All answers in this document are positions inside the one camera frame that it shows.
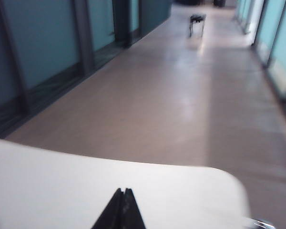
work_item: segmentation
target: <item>hallway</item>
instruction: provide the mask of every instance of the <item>hallway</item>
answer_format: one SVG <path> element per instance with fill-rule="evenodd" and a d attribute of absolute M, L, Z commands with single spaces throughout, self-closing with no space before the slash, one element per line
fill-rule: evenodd
<path fill-rule="evenodd" d="M 207 14 L 202 39 L 188 38 L 195 12 Z M 253 217 L 286 229 L 286 121 L 233 15 L 173 5 L 169 20 L 7 140 L 219 168 L 244 184 Z"/>

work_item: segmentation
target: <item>black stool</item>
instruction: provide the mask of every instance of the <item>black stool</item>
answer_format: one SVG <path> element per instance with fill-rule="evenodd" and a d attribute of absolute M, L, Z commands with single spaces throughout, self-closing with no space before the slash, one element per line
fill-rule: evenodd
<path fill-rule="evenodd" d="M 190 17 L 190 37 L 192 36 L 192 33 L 194 32 L 193 29 L 193 24 L 195 23 L 200 23 L 203 22 L 202 25 L 202 31 L 201 31 L 201 36 L 203 36 L 204 34 L 204 23 L 205 23 L 205 18 L 206 18 L 206 14 L 193 14 Z"/>

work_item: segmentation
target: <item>white surface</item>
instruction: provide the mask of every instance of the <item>white surface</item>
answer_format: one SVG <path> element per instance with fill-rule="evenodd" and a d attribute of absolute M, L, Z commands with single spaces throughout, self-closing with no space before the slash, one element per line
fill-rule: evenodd
<path fill-rule="evenodd" d="M 0 140 L 0 229 L 90 229 L 117 188 L 133 189 L 147 229 L 237 229 L 243 186 L 208 167 L 124 162 Z"/>

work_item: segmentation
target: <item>glass wall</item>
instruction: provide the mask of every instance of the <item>glass wall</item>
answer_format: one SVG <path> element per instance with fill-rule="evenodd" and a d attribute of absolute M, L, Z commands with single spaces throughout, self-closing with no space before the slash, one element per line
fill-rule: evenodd
<path fill-rule="evenodd" d="M 28 88 L 80 61 L 72 0 L 3 0 Z"/>
<path fill-rule="evenodd" d="M 139 29 L 139 0 L 131 0 L 131 31 Z"/>
<path fill-rule="evenodd" d="M 88 0 L 88 8 L 95 64 L 101 67 L 121 51 L 123 44 L 115 42 L 112 0 Z"/>
<path fill-rule="evenodd" d="M 0 132 L 22 117 L 19 101 L 21 92 L 17 76 L 17 69 L 0 15 Z"/>
<path fill-rule="evenodd" d="M 250 4 L 251 4 L 251 0 L 245 0 L 244 9 L 242 10 L 242 16 L 241 16 L 241 25 L 244 29 L 247 24 L 247 20 L 249 16 Z"/>
<path fill-rule="evenodd" d="M 270 76 L 281 96 L 286 98 L 286 10 L 282 17 L 270 62 Z"/>
<path fill-rule="evenodd" d="M 267 64 L 282 15 L 285 0 L 267 0 L 265 14 L 257 33 L 257 51 L 264 64 Z"/>
<path fill-rule="evenodd" d="M 237 19 L 239 22 L 241 22 L 243 18 L 243 12 L 244 12 L 244 6 L 245 6 L 245 1 L 246 0 L 238 0 L 237 4 Z"/>
<path fill-rule="evenodd" d="M 146 33 L 171 3 L 140 1 Z M 0 0 L 0 137 L 129 47 L 140 13 L 139 0 Z"/>

